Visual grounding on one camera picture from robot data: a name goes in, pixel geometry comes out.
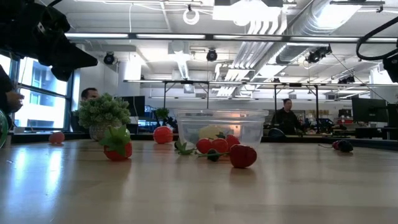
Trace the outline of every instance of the yellow object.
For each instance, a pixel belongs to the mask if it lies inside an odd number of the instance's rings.
[[[215,125],[209,125],[199,130],[199,139],[203,138],[211,138],[218,139],[217,135],[219,135],[221,129]]]

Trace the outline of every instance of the desk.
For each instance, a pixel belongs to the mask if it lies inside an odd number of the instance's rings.
[[[0,150],[0,223],[396,223],[396,152],[257,151],[250,169],[232,169],[153,141],[134,141],[125,162],[91,140],[11,146]]]

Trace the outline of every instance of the computer monitor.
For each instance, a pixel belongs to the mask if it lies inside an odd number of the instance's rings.
[[[388,122],[385,100],[352,98],[354,121]]]
[[[129,102],[131,116],[145,116],[145,96],[125,96],[122,99]]]

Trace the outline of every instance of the window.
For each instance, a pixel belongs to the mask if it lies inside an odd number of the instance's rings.
[[[19,62],[18,85],[25,96],[24,106],[15,114],[15,124],[33,129],[65,128],[65,109],[69,103],[68,82],[57,80],[51,67],[25,58]]]
[[[2,69],[7,73],[7,75],[10,75],[10,65],[11,65],[11,59],[9,57],[0,55],[0,65],[2,66]]]

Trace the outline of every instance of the person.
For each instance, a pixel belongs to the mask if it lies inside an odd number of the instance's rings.
[[[86,101],[97,99],[98,97],[100,97],[100,94],[98,93],[98,90],[96,88],[87,88],[82,91],[80,97],[82,101]]]
[[[302,132],[301,124],[291,110],[292,106],[291,99],[284,99],[284,107],[278,110],[272,118],[272,125],[276,126],[284,134],[297,134]]]
[[[0,110],[6,115],[15,113],[22,107],[23,99],[24,96],[15,91],[11,79],[0,65]],[[12,120],[9,116],[7,116],[7,122],[11,128]]]

